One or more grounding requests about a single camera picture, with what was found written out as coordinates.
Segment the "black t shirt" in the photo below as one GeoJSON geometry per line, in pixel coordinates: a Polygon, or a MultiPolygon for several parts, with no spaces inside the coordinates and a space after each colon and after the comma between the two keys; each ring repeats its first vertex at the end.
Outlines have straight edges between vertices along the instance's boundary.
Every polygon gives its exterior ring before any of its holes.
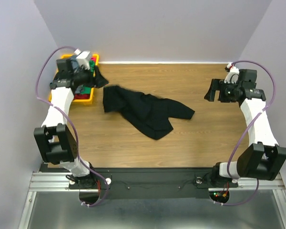
{"type": "Polygon", "coordinates": [[[96,88],[103,88],[103,109],[105,113],[118,112],[145,136],[159,140],[173,131],[169,118],[192,119],[195,111],[183,103],[108,85],[96,66],[96,88]]]}

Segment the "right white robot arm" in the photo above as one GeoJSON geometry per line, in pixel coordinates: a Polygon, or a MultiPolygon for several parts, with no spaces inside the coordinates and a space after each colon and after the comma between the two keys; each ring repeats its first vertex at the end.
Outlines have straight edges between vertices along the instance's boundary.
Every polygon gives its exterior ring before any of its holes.
{"type": "Polygon", "coordinates": [[[229,64],[225,79],[212,79],[204,99],[213,102],[216,91],[218,101],[238,103],[246,122],[245,134],[249,137],[248,148],[236,161],[218,162],[210,174],[210,182],[221,186],[240,178],[272,181],[286,160],[286,148],[275,139],[266,113],[266,95],[256,88],[257,71],[238,69],[229,64]]]}

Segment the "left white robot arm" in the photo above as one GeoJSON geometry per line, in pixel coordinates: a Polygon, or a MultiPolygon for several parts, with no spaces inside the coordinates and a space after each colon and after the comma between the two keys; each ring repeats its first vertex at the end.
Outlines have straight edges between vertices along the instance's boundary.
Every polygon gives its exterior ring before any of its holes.
{"type": "Polygon", "coordinates": [[[45,101],[48,113],[33,135],[43,161],[70,172],[70,187],[92,188],[97,177],[92,173],[91,163],[80,158],[78,137],[68,128],[68,114],[77,88],[95,84],[95,61],[90,55],[72,55],[57,59],[56,64],[57,72],[50,82],[51,98],[45,101]]]}

